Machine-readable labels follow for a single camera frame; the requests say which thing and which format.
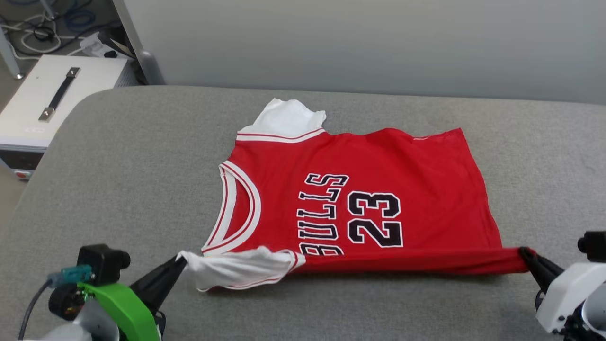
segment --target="gray wall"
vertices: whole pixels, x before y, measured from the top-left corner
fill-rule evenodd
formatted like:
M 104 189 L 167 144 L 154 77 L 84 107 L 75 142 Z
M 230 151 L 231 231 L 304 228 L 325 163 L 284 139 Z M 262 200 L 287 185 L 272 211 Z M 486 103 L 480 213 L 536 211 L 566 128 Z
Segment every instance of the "gray wall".
M 605 0 L 116 6 L 166 84 L 606 104 Z

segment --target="jersey neckline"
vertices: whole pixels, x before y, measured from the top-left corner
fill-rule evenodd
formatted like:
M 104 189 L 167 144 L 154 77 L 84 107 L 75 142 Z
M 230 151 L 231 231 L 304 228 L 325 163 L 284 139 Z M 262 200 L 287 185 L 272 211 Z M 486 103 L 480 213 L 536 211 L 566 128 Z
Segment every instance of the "jersey neckline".
M 222 254 L 238 247 L 254 233 L 261 217 L 261 197 L 248 175 L 231 161 L 223 162 L 219 165 L 219 169 L 223 182 L 223 201 L 217 222 L 206 244 L 202 247 L 204 255 Z M 236 205 L 236 181 L 244 187 L 248 194 L 250 210 L 242 227 L 225 238 Z

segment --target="power strip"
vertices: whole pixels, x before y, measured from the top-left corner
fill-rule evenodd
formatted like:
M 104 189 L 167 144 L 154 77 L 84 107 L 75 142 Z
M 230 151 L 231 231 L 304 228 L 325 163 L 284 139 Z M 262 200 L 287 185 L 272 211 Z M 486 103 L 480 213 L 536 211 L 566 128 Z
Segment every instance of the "power strip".
M 105 58 L 105 54 L 107 52 L 115 51 L 117 54 L 116 58 L 126 59 L 128 62 L 134 61 L 133 58 L 121 53 L 120 51 L 116 51 L 113 48 L 103 44 L 99 38 L 97 37 L 99 32 L 95 32 L 94 34 L 86 37 L 80 42 L 80 47 L 82 48 L 82 52 L 91 57 L 100 57 Z

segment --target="red fabric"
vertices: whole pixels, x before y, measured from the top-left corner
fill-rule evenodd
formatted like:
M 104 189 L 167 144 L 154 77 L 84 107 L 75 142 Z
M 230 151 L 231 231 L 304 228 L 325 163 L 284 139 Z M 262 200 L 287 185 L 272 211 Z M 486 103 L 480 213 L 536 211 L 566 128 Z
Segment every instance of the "red fabric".
M 261 216 L 254 233 L 232 251 L 263 245 L 271 251 L 290 249 L 307 253 L 305 264 L 297 272 L 527 271 L 517 248 L 501 246 L 482 175 L 460 129 L 426 138 L 383 129 L 368 135 L 323 132 L 297 143 L 237 140 L 228 160 L 248 175 L 261 198 Z M 310 174 L 318 175 L 311 179 L 316 183 L 321 183 L 324 175 L 348 178 L 343 186 L 334 185 L 338 182 L 334 179 L 321 186 L 305 182 Z M 239 184 L 238 188 L 227 235 L 237 233 L 250 213 L 251 202 L 246 198 L 245 186 Z M 331 194 L 327 192 L 329 189 L 340 190 L 335 202 L 301 199 L 301 192 L 327 196 Z M 352 203 L 348 200 L 352 192 L 386 194 L 387 198 L 393 195 L 399 203 L 396 205 L 393 199 L 377 200 L 374 206 L 365 200 Z M 385 198 L 356 195 L 371 201 Z M 330 213 L 325 204 L 334 205 L 336 218 L 297 217 L 300 209 Z M 381 241 L 376 241 L 364 227 L 356 230 L 361 220 L 378 227 L 383 236 L 379 236 Z M 300 221 L 333 224 L 336 239 L 324 238 L 335 237 L 330 228 L 302 229 Z M 392 230 L 382 229 L 384 223 L 391 224 Z M 301 238 L 301 231 L 322 236 Z M 397 235 L 397 231 L 401 231 L 401 246 L 379 244 L 396 243 L 393 234 Z M 313 255 L 315 251 L 303 249 L 301 243 L 337 246 L 343 255 Z

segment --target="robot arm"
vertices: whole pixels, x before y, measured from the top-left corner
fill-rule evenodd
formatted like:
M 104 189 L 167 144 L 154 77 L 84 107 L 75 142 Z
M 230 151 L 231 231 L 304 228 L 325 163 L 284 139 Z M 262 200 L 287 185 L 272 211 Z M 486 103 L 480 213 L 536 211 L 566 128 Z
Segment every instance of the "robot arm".
M 606 231 L 586 232 L 578 246 L 591 262 L 575 263 L 565 271 L 528 249 L 520 250 L 541 287 L 536 318 L 543 329 L 565 340 L 606 340 Z
M 105 244 L 83 246 L 77 267 L 51 275 L 53 282 L 63 284 L 51 294 L 48 308 L 72 323 L 54 329 L 41 340 L 161 340 L 165 317 L 159 307 L 187 262 L 172 257 L 132 285 L 124 286 L 117 282 L 120 270 L 129 264 L 130 256 L 124 251 Z M 26 324 L 24 319 L 20 340 Z

